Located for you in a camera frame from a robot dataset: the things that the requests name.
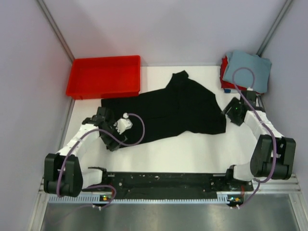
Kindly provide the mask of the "black t-shirt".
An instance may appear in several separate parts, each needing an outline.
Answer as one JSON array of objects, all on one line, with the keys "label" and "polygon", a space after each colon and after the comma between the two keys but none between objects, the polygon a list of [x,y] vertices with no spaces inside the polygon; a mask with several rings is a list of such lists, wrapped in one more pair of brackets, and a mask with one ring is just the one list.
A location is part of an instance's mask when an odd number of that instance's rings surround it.
[{"label": "black t-shirt", "polygon": [[127,143],[148,143],[175,137],[186,131],[217,135],[226,131],[215,94],[189,79],[186,71],[172,75],[163,89],[136,97],[102,99],[103,107],[111,109],[116,119],[124,113],[131,117],[132,128],[125,132]]}]

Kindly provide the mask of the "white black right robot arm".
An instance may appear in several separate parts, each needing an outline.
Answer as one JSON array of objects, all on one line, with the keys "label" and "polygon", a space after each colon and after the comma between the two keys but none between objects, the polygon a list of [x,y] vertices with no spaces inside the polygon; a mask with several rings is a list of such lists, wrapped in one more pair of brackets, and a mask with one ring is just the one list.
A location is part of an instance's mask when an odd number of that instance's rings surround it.
[{"label": "white black right robot arm", "polygon": [[237,126],[246,124],[257,143],[248,163],[227,169],[225,186],[234,191],[243,182],[253,179],[289,179],[293,171],[295,140],[282,135],[268,120],[264,108],[257,106],[255,91],[243,90],[240,93],[241,97],[232,98],[222,113]]}]

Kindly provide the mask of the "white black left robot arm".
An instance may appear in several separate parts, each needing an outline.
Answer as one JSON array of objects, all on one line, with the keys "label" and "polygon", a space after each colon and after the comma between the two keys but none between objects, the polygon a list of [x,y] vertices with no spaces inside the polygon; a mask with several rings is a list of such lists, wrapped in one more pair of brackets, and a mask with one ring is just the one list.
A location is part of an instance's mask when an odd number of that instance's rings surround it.
[{"label": "white black left robot arm", "polygon": [[129,115],[115,118],[112,110],[99,107],[97,113],[81,123],[76,135],[57,153],[48,154],[44,161],[44,192],[59,197],[76,197],[83,189],[94,186],[104,191],[109,179],[102,167],[82,167],[80,161],[93,142],[102,139],[107,149],[115,151],[127,138],[124,132],[132,127]]}]

